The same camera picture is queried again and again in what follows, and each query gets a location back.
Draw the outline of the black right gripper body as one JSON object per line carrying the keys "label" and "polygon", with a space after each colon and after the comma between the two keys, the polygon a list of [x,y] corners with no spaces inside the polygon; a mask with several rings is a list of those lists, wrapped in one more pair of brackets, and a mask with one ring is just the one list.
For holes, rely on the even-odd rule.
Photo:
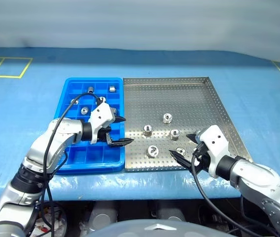
{"label": "black right gripper body", "polygon": [[193,161],[192,164],[195,166],[196,173],[200,171],[209,171],[210,156],[208,154],[208,148],[205,143],[200,143],[193,150]]}

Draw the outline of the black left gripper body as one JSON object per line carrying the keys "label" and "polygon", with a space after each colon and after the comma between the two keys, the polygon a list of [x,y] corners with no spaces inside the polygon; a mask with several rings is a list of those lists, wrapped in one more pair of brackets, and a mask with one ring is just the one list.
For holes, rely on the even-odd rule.
{"label": "black left gripper body", "polygon": [[98,116],[98,140],[106,142],[106,134],[110,133],[110,125],[114,123],[115,117]]}

